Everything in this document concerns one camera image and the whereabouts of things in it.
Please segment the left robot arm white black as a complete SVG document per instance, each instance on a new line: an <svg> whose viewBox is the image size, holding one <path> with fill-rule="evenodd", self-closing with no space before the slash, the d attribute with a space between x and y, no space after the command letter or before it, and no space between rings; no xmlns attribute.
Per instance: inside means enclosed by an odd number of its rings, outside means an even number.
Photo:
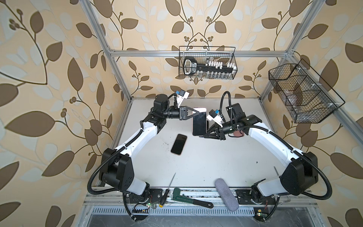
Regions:
<svg viewBox="0 0 363 227"><path fill-rule="evenodd" d="M140 129L122 145L106 149L102 161L91 175L87 190L89 194L101 195L110 192L123 193L123 202L128 215L137 218L127 207L126 196L134 197L136 203L152 202L149 183L135 177L132 159L166 125L167 119L188 120L200 114L190 107L167 106L161 110L151 108L145 119L140 121Z"/></svg>

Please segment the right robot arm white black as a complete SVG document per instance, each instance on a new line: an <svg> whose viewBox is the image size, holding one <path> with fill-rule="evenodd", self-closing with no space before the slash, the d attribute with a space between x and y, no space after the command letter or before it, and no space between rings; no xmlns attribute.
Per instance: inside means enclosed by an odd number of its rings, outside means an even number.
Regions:
<svg viewBox="0 0 363 227"><path fill-rule="evenodd" d="M262 144L285 167L282 175L262 179L251 186L248 198L263 204L267 198L276 196L278 205L284 195L305 195L316 200L327 200L332 196L332 186L318 167L318 159L311 152L297 149L269 129L255 115L247 116L239 104L227 107L230 120L226 121L220 111L211 110L207 120L214 124L203 135L206 139L225 140L226 135L243 132Z"/></svg>

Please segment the pink phone case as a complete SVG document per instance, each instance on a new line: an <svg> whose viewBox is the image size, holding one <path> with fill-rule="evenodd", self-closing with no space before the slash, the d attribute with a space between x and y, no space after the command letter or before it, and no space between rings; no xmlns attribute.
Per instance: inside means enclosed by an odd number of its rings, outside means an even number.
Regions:
<svg viewBox="0 0 363 227"><path fill-rule="evenodd" d="M231 138L241 138L241 137L244 137L245 134L243 131L239 130L239 131L235 131L233 133L229 133L228 136Z"/></svg>

